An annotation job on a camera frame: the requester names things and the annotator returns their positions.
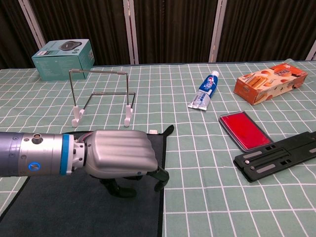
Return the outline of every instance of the white plastic foot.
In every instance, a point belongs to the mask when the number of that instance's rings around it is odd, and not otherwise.
[[[149,130],[149,134],[158,134],[158,130]]]
[[[78,124],[81,121],[82,116],[84,114],[84,110],[81,110],[78,106],[74,106],[73,112],[75,118],[71,120],[71,124],[73,127],[78,127]]]
[[[125,114],[126,117],[124,119],[124,127],[129,127],[130,118],[132,117],[133,109],[130,107],[130,105],[127,105],[125,107]]]

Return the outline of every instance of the robotic arm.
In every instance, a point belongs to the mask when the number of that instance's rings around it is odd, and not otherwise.
[[[97,130],[75,139],[72,134],[0,132],[0,176],[70,175],[84,168],[100,179],[111,195],[129,198],[136,191],[117,185],[115,178],[158,179],[155,191],[169,174],[158,166],[145,132]]]

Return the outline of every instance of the metal cylinder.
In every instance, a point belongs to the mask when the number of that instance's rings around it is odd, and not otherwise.
[[[18,158],[18,176],[59,174],[61,134],[24,133]]]
[[[23,133],[0,132],[0,176],[18,176]]]

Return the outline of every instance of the toothpaste cap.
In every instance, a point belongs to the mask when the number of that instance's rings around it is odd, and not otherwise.
[[[211,72],[211,75],[217,76],[217,78],[219,77],[218,71],[212,71],[212,72]]]

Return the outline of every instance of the blue ring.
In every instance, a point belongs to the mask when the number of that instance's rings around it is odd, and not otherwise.
[[[32,168],[32,165],[37,165],[38,167],[37,168]],[[28,166],[28,168],[29,168],[29,170],[30,171],[38,171],[38,170],[40,170],[40,163],[38,163],[38,162],[31,162],[30,164],[29,164],[29,166]]]
[[[61,151],[60,174],[66,175],[68,166],[68,151],[69,151],[69,134],[63,134],[63,147]]]

